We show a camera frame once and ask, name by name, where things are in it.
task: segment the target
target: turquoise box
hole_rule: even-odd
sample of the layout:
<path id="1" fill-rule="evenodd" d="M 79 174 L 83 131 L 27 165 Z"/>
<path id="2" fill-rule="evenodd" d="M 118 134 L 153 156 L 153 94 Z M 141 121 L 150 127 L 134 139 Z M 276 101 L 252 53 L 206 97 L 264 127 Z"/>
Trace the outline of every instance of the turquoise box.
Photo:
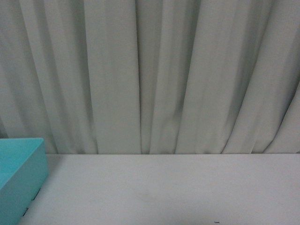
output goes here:
<path id="1" fill-rule="evenodd" d="M 42 138 L 0 139 L 0 225 L 19 222 L 47 175 Z"/>

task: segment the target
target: white surface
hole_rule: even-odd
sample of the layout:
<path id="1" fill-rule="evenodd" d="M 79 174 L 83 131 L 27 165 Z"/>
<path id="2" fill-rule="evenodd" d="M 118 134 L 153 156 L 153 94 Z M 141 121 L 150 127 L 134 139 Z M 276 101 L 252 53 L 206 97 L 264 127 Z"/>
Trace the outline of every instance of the white surface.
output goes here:
<path id="1" fill-rule="evenodd" d="M 19 225 L 296 225 L 300 155 L 48 155 Z"/>

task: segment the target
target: curtain fold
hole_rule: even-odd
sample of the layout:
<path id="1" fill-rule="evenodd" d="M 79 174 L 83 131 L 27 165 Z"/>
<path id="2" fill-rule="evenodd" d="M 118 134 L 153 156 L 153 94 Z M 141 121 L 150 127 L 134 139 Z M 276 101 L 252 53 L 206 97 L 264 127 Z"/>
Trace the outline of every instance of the curtain fold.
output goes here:
<path id="1" fill-rule="evenodd" d="M 0 138 L 47 153 L 300 150 L 300 1 L 0 2 Z"/>

